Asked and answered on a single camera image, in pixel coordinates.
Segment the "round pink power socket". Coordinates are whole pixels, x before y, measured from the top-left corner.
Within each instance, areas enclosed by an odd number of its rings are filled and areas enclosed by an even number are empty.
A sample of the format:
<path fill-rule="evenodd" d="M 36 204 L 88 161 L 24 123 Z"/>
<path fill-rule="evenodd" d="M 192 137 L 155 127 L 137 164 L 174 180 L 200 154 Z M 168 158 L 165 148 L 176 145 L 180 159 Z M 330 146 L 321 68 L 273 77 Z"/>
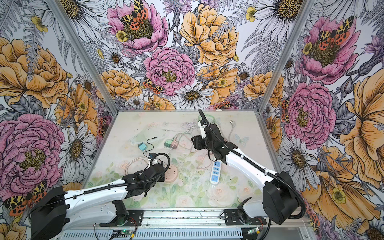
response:
<path fill-rule="evenodd" d="M 178 169 L 175 165 L 171 164 L 165 173 L 165 183 L 172 183 L 178 178 Z"/>

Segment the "teal charger with white cable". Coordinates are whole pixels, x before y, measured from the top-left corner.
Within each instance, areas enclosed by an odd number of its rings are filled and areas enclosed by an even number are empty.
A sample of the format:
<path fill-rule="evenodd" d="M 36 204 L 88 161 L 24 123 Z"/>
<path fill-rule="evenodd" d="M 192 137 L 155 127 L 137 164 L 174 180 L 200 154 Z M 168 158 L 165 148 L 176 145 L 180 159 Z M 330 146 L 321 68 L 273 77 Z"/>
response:
<path fill-rule="evenodd" d="M 147 145 L 146 145 L 145 143 L 140 143 L 140 144 L 138 144 L 138 148 L 139 148 L 142 152 L 144 152 L 144 151 L 147 150 Z"/>

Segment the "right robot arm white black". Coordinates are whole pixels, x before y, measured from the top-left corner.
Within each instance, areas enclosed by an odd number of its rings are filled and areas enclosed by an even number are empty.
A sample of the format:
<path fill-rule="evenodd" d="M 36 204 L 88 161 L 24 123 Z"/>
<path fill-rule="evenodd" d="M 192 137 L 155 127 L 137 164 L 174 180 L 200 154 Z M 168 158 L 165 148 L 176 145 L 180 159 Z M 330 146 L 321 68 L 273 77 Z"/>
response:
<path fill-rule="evenodd" d="M 260 165 L 245 155 L 235 144 L 225 141 L 219 127 L 210 123 L 199 110 L 200 135 L 191 138 L 196 150 L 207 150 L 216 161 L 242 172 L 262 190 L 262 199 L 247 198 L 237 210 L 242 223 L 247 224 L 258 217 L 267 217 L 281 225 L 285 220 L 297 220 L 306 214 L 304 198 L 294 186 L 291 176 L 282 171 L 277 173 Z"/>

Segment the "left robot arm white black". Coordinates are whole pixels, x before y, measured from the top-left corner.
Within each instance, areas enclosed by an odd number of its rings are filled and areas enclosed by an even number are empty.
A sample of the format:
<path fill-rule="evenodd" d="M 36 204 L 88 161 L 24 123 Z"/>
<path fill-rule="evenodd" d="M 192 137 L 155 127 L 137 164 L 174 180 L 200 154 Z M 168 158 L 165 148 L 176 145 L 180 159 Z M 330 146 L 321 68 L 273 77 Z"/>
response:
<path fill-rule="evenodd" d="M 70 221 L 70 215 L 86 208 L 124 200 L 147 193 L 162 182 L 171 164 L 165 153 L 151 155 L 147 169 L 125 175 L 120 180 L 86 190 L 67 191 L 57 187 L 32 208 L 30 220 L 33 240 L 48 240 L 59 234 Z"/>

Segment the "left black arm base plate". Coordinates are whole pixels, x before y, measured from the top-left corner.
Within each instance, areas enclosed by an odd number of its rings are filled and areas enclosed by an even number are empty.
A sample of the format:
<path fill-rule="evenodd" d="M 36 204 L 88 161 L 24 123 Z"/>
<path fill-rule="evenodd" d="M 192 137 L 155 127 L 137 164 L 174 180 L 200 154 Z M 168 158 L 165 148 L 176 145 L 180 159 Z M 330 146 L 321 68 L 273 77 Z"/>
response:
<path fill-rule="evenodd" d="M 140 227 L 144 218 L 144 210 L 127 210 L 118 214 L 107 223 L 100 223 L 100 227 Z"/>

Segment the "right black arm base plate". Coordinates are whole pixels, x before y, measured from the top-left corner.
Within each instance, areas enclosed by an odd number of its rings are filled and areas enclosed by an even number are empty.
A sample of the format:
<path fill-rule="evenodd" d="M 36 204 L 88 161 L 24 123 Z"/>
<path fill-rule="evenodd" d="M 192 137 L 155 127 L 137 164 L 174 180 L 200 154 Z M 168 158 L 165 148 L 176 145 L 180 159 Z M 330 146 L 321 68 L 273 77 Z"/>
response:
<path fill-rule="evenodd" d="M 248 217 L 244 211 L 238 209 L 224 209 L 220 218 L 225 221 L 226 226 L 264 226 L 267 220 L 263 217 Z"/>

